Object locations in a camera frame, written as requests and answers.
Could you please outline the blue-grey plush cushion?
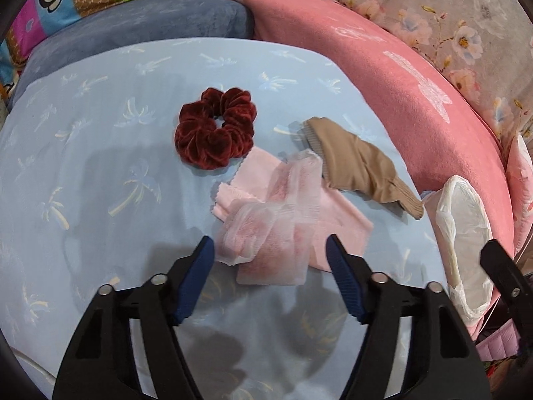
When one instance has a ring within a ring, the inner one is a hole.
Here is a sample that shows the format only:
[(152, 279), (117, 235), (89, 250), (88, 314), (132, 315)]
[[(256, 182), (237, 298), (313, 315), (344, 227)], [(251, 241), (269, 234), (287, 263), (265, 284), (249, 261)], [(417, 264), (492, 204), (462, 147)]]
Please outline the blue-grey plush cushion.
[(250, 39), (254, 18), (233, 0), (132, 0), (82, 18), (31, 52), (7, 107), (55, 70), (116, 48), (196, 37)]

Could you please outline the pink towel blanket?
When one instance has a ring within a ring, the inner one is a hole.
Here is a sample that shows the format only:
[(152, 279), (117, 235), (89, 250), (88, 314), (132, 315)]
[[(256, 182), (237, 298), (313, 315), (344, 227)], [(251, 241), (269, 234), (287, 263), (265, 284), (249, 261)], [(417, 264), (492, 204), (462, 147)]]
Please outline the pink towel blanket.
[(334, 0), (234, 0), (254, 16), (255, 37), (328, 57), (385, 126), (419, 190), (453, 175), (481, 196), (492, 234), (513, 254), (504, 160), (487, 125), (460, 93), (400, 39)]

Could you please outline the white translucent wipe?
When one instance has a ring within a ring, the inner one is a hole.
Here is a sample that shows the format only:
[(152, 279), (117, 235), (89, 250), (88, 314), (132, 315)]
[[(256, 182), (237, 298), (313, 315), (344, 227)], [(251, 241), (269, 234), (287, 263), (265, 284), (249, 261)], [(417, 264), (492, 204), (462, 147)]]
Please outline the white translucent wipe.
[(268, 176), (266, 199), (240, 199), (218, 236), (219, 260), (238, 268), (244, 285), (296, 286), (305, 282), (320, 214), (320, 156), (293, 154)]

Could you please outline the pink cartoon small pillow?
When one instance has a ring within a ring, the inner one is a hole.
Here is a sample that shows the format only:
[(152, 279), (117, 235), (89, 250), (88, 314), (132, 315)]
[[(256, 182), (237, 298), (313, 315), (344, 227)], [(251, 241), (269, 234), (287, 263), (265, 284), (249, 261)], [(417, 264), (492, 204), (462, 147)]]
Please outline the pink cartoon small pillow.
[(514, 223), (514, 251), (517, 254), (524, 247), (532, 227), (532, 159), (521, 134), (516, 134), (511, 141), (506, 174)]

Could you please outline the pink puffer jacket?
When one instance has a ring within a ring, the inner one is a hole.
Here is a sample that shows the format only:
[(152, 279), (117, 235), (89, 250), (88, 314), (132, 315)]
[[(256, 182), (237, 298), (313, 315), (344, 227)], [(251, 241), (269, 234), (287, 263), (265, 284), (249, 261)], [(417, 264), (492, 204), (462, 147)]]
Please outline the pink puffer jacket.
[(506, 321), (493, 334), (481, 341), (476, 349), (481, 361), (501, 360), (519, 352), (520, 336), (512, 320)]

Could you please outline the white-lined trash bin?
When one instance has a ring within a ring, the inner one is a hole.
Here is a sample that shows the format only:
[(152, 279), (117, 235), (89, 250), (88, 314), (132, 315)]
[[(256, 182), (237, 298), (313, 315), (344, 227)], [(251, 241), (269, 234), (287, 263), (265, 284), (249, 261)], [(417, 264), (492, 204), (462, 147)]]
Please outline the white-lined trash bin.
[(481, 267), (481, 250), (492, 239), (481, 196), (454, 175), (423, 198), (440, 251), (450, 299), (467, 329), (474, 331), (491, 306), (493, 283)]

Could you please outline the dark red velvet scrunchie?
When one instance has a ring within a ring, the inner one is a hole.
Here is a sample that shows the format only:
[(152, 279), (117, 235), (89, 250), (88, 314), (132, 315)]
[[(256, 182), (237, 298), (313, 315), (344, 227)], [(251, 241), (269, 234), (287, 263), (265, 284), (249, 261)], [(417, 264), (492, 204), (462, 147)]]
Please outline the dark red velvet scrunchie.
[(208, 88), (199, 100), (182, 106), (174, 132), (176, 151), (202, 170), (226, 167), (254, 146), (257, 115), (249, 91)]

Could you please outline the tan nylon sock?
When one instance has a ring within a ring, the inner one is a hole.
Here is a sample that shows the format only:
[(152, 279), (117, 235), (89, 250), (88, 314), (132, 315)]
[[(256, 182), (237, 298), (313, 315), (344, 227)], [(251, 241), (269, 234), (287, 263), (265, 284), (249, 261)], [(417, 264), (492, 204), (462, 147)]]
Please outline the tan nylon sock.
[(414, 219), (422, 219), (422, 201), (378, 147), (327, 117), (306, 120), (303, 132), (307, 143), (322, 159), (322, 175), (329, 187), (359, 191), (380, 204), (397, 203)]

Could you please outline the grey floral bed sheet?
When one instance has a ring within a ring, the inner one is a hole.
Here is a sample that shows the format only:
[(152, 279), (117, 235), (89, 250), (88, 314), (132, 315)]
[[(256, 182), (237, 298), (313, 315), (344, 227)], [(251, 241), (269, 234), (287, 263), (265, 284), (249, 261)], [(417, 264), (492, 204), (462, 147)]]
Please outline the grey floral bed sheet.
[(518, 0), (337, 0), (427, 59), (502, 145), (532, 139), (532, 23)]

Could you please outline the pink cleaning cloth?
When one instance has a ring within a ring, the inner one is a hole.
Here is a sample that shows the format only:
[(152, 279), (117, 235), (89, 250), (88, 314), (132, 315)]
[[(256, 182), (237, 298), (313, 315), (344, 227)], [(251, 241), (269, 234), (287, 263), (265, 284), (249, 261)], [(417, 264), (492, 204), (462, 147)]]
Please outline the pink cleaning cloth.
[[(267, 200), (267, 190), (273, 183), (274, 174), (281, 172), (285, 163), (274, 155), (254, 147), (240, 164), (229, 183), (221, 183), (212, 214), (224, 221), (231, 212), (231, 203), (236, 200)], [(349, 200), (321, 183), (320, 215), (318, 230), (312, 238), (309, 265), (328, 272), (330, 267), (325, 256), (325, 239), (336, 234), (352, 253), (362, 255), (366, 249), (373, 225)]]

